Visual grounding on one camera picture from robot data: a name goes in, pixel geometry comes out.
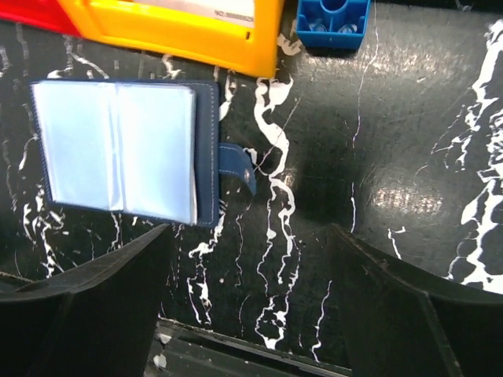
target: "red object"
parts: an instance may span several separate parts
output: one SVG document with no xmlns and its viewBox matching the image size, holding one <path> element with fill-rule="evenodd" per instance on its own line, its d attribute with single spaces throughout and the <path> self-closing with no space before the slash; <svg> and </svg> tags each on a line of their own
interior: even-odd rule
<svg viewBox="0 0 503 377">
<path fill-rule="evenodd" d="M 0 0 L 0 19 L 81 36 L 57 0 Z"/>
</svg>

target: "yellow plastic box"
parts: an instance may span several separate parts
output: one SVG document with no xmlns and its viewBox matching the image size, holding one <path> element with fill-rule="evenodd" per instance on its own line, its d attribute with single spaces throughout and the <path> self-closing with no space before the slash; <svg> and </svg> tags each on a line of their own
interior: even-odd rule
<svg viewBox="0 0 503 377">
<path fill-rule="evenodd" d="M 285 0 L 255 0 L 255 26 L 118 0 L 59 0 L 84 38 L 273 77 Z"/>
</svg>

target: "blue leather strap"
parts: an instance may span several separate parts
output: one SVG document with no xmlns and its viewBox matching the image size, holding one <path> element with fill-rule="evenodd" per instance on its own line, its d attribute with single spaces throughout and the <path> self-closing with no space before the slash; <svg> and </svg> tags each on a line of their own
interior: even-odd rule
<svg viewBox="0 0 503 377">
<path fill-rule="evenodd" d="M 230 143 L 218 145 L 218 172 L 240 178 L 250 189 L 257 193 L 257 182 L 253 172 L 252 160 L 242 147 Z"/>
</svg>

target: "blue tray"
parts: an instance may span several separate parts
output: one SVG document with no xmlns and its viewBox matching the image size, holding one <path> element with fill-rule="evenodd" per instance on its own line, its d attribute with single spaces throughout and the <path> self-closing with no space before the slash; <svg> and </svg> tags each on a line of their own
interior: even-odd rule
<svg viewBox="0 0 503 377">
<path fill-rule="evenodd" d="M 305 47 L 359 49 L 370 0 L 299 0 L 297 35 Z"/>
</svg>

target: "blue wallet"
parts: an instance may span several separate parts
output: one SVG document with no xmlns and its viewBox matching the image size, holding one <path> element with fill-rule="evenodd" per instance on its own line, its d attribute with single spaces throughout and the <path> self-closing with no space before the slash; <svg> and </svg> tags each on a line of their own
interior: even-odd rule
<svg viewBox="0 0 503 377">
<path fill-rule="evenodd" d="M 214 227 L 218 174 L 255 194 L 249 156 L 218 142 L 206 81 L 31 84 L 50 202 Z"/>
</svg>

